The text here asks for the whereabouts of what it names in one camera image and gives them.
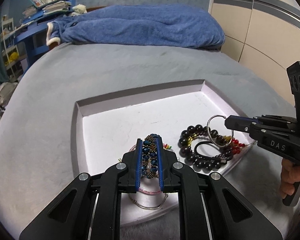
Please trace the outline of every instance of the white shelf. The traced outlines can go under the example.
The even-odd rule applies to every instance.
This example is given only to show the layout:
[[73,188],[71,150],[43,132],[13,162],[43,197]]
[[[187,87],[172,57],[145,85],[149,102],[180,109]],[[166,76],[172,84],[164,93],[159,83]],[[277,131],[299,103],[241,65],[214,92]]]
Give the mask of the white shelf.
[[2,56],[5,56],[6,54],[8,54],[10,51],[14,50],[17,46],[16,45],[13,45],[13,46],[10,46],[9,48],[7,48],[6,50],[4,50],[2,52]]
[[6,70],[11,68],[15,63],[17,63],[17,62],[14,60],[14,61],[10,62],[8,65],[6,65]]
[[4,35],[2,38],[0,38],[0,40],[1,41],[3,41],[3,39],[8,39],[8,38],[10,38],[11,36],[13,36],[13,33],[8,33],[8,34],[6,34],[6,35]]
[[[2,34],[3,34],[3,30],[5,28],[7,28],[9,30],[14,30],[13,18],[7,19],[5,21],[1,21],[1,32],[2,32]],[[11,45],[10,47],[7,48],[7,45],[10,44],[10,42],[12,42],[11,40],[9,42],[6,42],[6,40],[8,38],[15,38],[15,32],[10,31],[9,33],[3,35],[2,38],[1,38],[1,42],[3,42],[3,45],[4,45],[4,51],[2,52],[2,57],[3,57],[4,62],[6,62],[5,58],[7,58],[8,61],[9,61],[9,53],[10,52],[15,50],[19,54],[18,47],[16,45]],[[14,71],[13,68],[12,68],[16,64],[16,62],[18,62],[18,61],[19,61],[19,59],[14,60],[14,61],[10,62],[8,65],[5,66],[6,70],[10,69],[12,71],[13,77],[10,80],[11,82],[16,81],[17,78],[19,77],[18,75],[20,75],[20,71]]]
[[12,22],[13,22],[13,18],[10,18],[8,20],[2,21],[2,25],[5,26],[5,25],[8,25],[8,24],[11,24]]

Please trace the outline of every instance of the white fur trim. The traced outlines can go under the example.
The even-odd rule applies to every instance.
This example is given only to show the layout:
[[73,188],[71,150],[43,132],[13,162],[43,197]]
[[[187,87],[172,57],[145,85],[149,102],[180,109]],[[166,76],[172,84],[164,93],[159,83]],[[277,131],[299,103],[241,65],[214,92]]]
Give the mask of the white fur trim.
[[50,38],[51,33],[52,33],[52,29],[53,29],[53,24],[52,23],[47,23],[47,26],[48,26],[47,39],[46,39],[47,46],[51,45],[54,42],[57,42],[58,45],[60,45],[61,39],[59,37],[54,37],[52,39]]

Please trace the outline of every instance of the blue desk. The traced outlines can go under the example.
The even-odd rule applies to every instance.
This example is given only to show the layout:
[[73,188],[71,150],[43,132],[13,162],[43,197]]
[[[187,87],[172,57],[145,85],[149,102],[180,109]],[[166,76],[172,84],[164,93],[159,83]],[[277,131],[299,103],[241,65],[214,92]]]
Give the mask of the blue desk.
[[28,61],[28,68],[32,66],[32,64],[36,61],[35,56],[38,54],[42,54],[44,52],[47,52],[49,50],[49,47],[47,45],[40,46],[38,48],[34,47],[33,44],[33,35],[40,33],[44,30],[47,29],[47,23],[50,22],[45,21],[45,22],[34,22],[28,26],[28,30],[19,34],[17,37],[14,38],[13,42],[14,44],[18,44],[20,42],[25,43],[26,47],[26,53],[27,53],[27,61]]
[[[75,0],[69,0],[71,2],[71,7],[75,6]],[[56,17],[59,17],[60,15],[65,14],[65,12],[56,12],[49,15],[44,15],[44,11],[40,10],[28,19],[25,19],[23,23],[27,23],[30,21],[35,21],[34,23],[31,23],[28,25],[28,30],[25,32],[20,33],[17,37],[14,38],[13,43],[17,45],[20,42],[25,43],[26,47],[26,53],[27,53],[27,61],[28,61],[28,68],[24,71],[24,74],[26,71],[32,66],[32,64],[36,61],[36,56],[42,53],[45,53],[49,51],[49,47],[46,45],[40,46],[38,48],[34,47],[33,43],[33,35],[40,33],[42,31],[45,31],[48,26],[47,23],[53,21]]]

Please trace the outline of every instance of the blue gripper pad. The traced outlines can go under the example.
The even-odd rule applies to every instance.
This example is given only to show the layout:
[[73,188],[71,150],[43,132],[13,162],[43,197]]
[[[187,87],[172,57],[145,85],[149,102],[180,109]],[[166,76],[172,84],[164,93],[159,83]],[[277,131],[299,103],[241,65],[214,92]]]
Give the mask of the blue gripper pad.
[[163,191],[163,167],[162,167],[162,160],[161,160],[161,152],[160,152],[160,145],[159,139],[156,138],[155,142],[157,144],[157,160],[158,160],[158,176],[159,176],[159,187],[160,190]]
[[138,149],[136,149],[136,151],[138,151],[138,160],[136,165],[136,191],[139,191],[141,183],[142,143],[143,142],[141,141]]

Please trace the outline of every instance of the white tray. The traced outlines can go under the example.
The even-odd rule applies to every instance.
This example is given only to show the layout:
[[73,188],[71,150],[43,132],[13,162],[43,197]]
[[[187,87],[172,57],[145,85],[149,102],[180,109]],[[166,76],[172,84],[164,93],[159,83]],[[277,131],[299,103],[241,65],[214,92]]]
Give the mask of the white tray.
[[[123,154],[150,133],[159,134],[162,141],[172,146],[179,157],[178,140],[181,131],[189,125],[206,126],[208,119],[215,115],[242,115],[235,111],[203,80],[172,82],[110,93],[88,98],[75,103],[71,127],[71,153],[74,175],[88,172],[91,175],[103,173],[116,164]],[[224,119],[215,118],[211,129],[222,135],[231,132],[224,127]],[[244,133],[235,132],[234,137],[245,144],[252,139]],[[218,170],[229,172],[248,149],[235,155],[233,160]],[[208,145],[201,145],[198,151],[215,156],[219,151]],[[143,179],[141,188],[159,190],[157,179]],[[142,193],[133,197],[142,205],[156,206],[164,195],[148,196]],[[122,195],[121,225],[140,223],[166,213],[178,205],[178,195],[169,194],[161,208],[145,210]]]

